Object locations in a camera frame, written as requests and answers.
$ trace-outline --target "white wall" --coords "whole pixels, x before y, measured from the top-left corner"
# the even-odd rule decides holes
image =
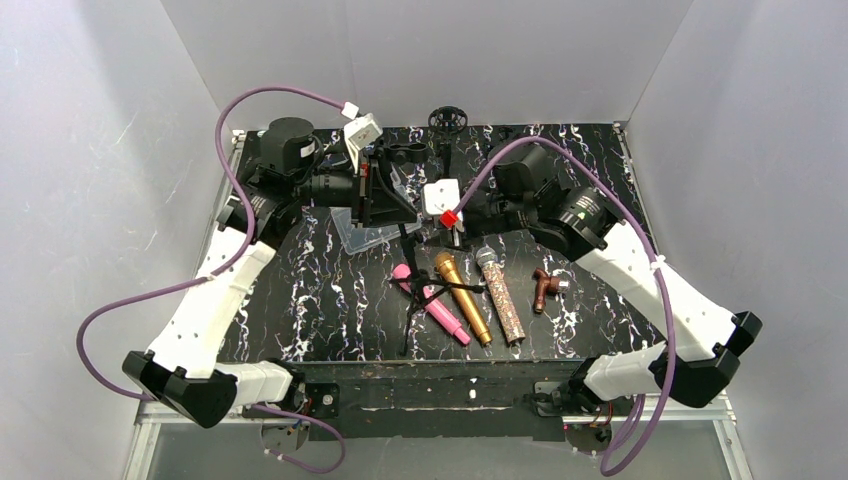
[[[731,385],[762,479],[844,478],[848,8],[696,0],[628,139],[660,247],[763,320]]]
[[[136,402],[88,376],[74,336],[94,308],[192,275],[217,108],[159,2],[0,10],[0,476],[114,479]],[[179,300],[104,317],[94,362],[130,387],[124,355]]]
[[[286,83],[355,101],[384,125],[421,125],[451,104],[474,124],[627,119],[692,0],[162,3],[219,107]],[[286,115],[342,123],[266,95],[232,124]]]

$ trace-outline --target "white label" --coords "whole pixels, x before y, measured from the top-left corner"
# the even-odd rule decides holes
[[[259,195],[256,195],[256,196],[254,196],[253,198],[251,198],[251,199],[250,199],[250,204],[251,204],[251,205],[253,205],[253,211],[254,211],[254,213],[258,213],[258,212],[259,212],[259,210],[262,210],[262,207],[265,205],[265,202],[266,202],[267,200],[268,200],[268,199],[266,199],[266,198],[264,198],[264,197],[260,197]]]
[[[300,158],[308,157],[312,155],[312,152],[315,151],[315,142],[309,144],[308,147],[303,147],[300,149]]]

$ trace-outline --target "gold microphone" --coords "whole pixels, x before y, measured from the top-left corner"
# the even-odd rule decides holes
[[[439,271],[439,275],[445,281],[465,285],[465,282],[459,275],[456,260],[454,260],[453,255],[450,253],[442,252],[436,255],[436,270]],[[465,318],[468,319],[468,323],[471,324],[471,329],[474,330],[474,335],[477,336],[480,343],[484,347],[492,343],[492,334],[489,333],[489,326],[483,320],[483,315],[480,313],[480,309],[477,308],[471,292],[462,288],[451,288],[451,294],[454,300],[456,300],[456,303],[459,304],[462,313],[465,314]]]

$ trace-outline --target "tripod stand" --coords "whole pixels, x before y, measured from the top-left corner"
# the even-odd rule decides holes
[[[427,125],[435,132],[436,156],[442,159],[442,172],[438,178],[450,178],[453,140],[468,126],[468,115],[457,107],[441,107],[433,110]]]
[[[438,298],[450,288],[460,288],[463,290],[471,290],[474,293],[483,293],[486,290],[486,287],[483,285],[451,283],[444,280],[430,278],[430,275],[426,270],[418,268],[418,262],[415,260],[415,246],[422,242],[420,233],[416,232],[415,234],[410,235],[406,231],[406,226],[403,224],[398,225],[398,230],[400,231],[401,250],[403,251],[403,257],[406,260],[406,264],[409,266],[410,274],[406,278],[393,278],[389,280],[389,283],[394,285],[400,285],[403,283],[408,284],[409,293],[412,297],[409,301],[409,307],[406,309],[406,328],[403,330],[403,346],[398,351],[398,355],[405,357],[409,353],[409,330],[412,327],[412,317],[415,316],[417,312],[424,310],[430,302]],[[424,289],[432,285],[442,288],[433,292],[433,294],[428,298]]]

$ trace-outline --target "black joint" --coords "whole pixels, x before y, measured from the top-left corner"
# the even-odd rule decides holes
[[[559,390],[551,392],[551,404],[556,408],[562,408],[562,392]]]
[[[551,395],[547,394],[547,393],[537,392],[537,393],[533,393],[533,394],[530,394],[530,395],[525,395],[524,397],[529,399],[532,402],[551,403]]]
[[[677,357],[671,398],[687,407],[703,408],[730,384],[739,369],[739,357],[727,348],[719,347],[715,358],[709,360],[685,362]],[[660,388],[665,382],[667,369],[668,349],[648,367]]]
[[[725,347],[738,357],[757,339],[757,335],[763,328],[763,322],[751,312],[737,313],[733,316],[732,321],[736,325],[736,329]]]
[[[557,390],[566,389],[567,390],[567,408],[570,410],[582,409],[585,411],[593,412],[596,410],[598,405],[604,403],[603,400],[598,398],[595,395],[595,392],[589,389],[586,386],[586,376],[589,374],[589,369],[592,367],[592,364],[595,363],[597,357],[587,358],[580,364],[580,367],[571,375],[571,378],[568,379],[567,383],[561,385]]]
[[[185,378],[153,361],[154,355],[130,352],[121,369],[145,393],[188,417],[203,428],[218,424],[236,399],[236,377],[217,370],[209,378]]]

